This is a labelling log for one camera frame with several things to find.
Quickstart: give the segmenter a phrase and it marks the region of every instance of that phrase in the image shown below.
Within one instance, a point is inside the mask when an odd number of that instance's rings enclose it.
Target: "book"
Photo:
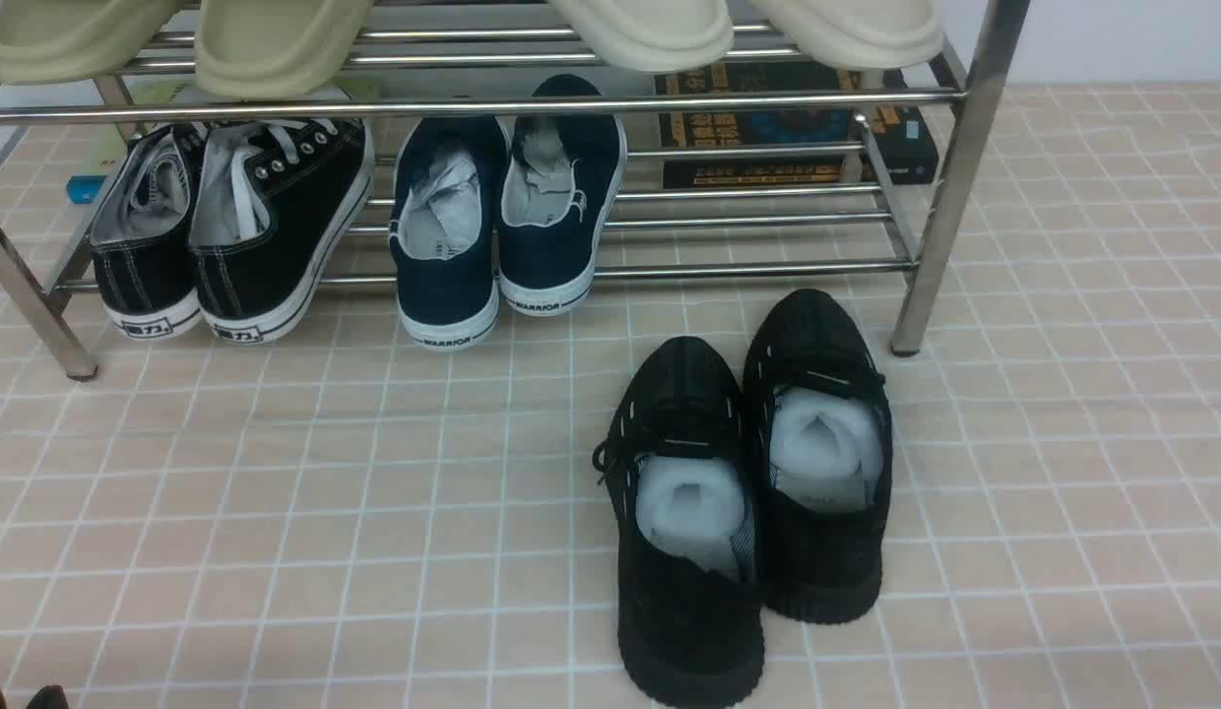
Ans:
[[[904,87],[904,73],[886,72],[884,84]],[[755,90],[856,89],[858,74],[822,63],[746,62],[656,77],[654,93],[665,95],[746,94]],[[939,148],[916,106],[879,106],[874,135],[895,184],[929,184],[939,168]],[[789,145],[849,140],[850,109],[786,111],[676,112],[659,116],[663,148]],[[664,161],[664,189],[753,184],[832,183],[839,181],[840,155]],[[873,171],[863,166],[863,179]]]

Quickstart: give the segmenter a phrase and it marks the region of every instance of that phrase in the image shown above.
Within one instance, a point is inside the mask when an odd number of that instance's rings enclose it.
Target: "black shoelace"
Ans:
[[[641,475],[639,459],[664,447],[692,445],[711,458],[740,459],[740,400],[730,399],[726,410],[707,400],[678,398],[653,403],[650,411],[625,419],[623,434],[610,436],[592,450],[592,466],[602,473],[598,484],[620,462],[630,476]]]

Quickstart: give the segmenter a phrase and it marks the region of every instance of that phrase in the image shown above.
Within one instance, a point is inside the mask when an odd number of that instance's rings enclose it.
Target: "black knit sneaker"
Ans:
[[[708,343],[646,359],[592,454],[619,521],[619,652],[672,707],[728,707],[763,674],[740,392]]]
[[[133,140],[89,225],[94,278],[125,337],[175,337],[201,320],[186,239],[205,134],[204,126],[171,124]]]
[[[866,614],[882,588],[890,406],[857,326],[805,288],[764,319],[746,355],[764,603],[812,624]]]
[[[189,243],[217,336],[258,344],[299,323],[331,251],[370,198],[374,171],[374,140],[359,120],[212,131]]]

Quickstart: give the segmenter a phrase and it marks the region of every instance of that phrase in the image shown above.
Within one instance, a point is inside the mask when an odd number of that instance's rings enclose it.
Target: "black rubber sole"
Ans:
[[[676,709],[733,707],[751,696],[764,672],[764,636],[756,635],[745,663],[719,675],[696,675],[661,660],[642,642],[634,621],[619,611],[619,654],[623,668],[647,697]]]
[[[764,583],[764,605],[805,624],[842,625],[867,614],[882,593],[882,565],[853,587],[818,588],[792,582]]]

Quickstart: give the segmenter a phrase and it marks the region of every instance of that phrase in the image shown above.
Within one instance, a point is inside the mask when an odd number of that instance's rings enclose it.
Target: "navy blue canvas sneaker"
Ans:
[[[497,323],[492,225],[507,153],[490,116],[425,118],[399,148],[387,247],[399,322],[418,345],[466,349]]]
[[[560,74],[535,95],[600,95]],[[497,234],[501,292],[514,310],[559,315],[592,287],[593,261],[629,142],[615,116],[525,116],[515,123]]]

